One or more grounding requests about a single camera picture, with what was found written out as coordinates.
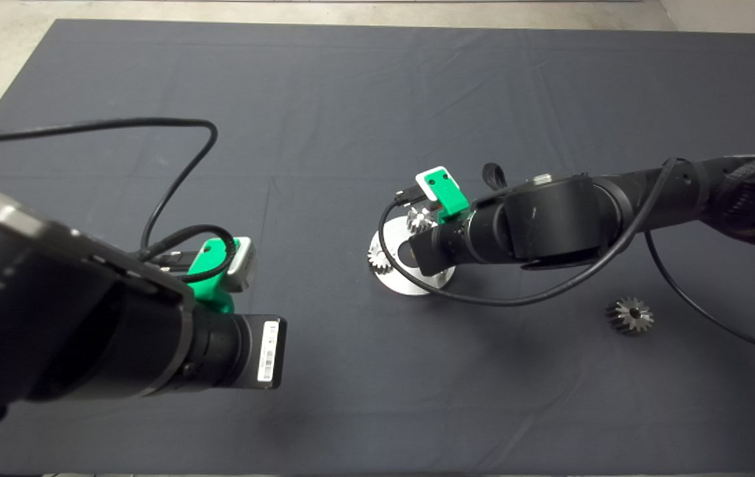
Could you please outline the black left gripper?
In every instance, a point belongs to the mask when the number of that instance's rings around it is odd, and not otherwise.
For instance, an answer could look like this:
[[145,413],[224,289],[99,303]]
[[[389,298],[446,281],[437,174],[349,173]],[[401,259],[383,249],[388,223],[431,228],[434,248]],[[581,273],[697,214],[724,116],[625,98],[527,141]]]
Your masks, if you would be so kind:
[[235,388],[274,390],[283,382],[287,321],[275,315],[238,315],[240,351]]

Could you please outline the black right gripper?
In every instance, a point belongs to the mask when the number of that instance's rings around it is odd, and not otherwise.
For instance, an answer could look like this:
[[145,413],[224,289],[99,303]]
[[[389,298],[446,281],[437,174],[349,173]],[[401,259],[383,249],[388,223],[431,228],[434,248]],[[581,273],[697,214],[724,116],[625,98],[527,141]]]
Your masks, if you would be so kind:
[[435,227],[409,238],[411,251],[420,273],[435,276],[464,263],[462,236],[455,227]]

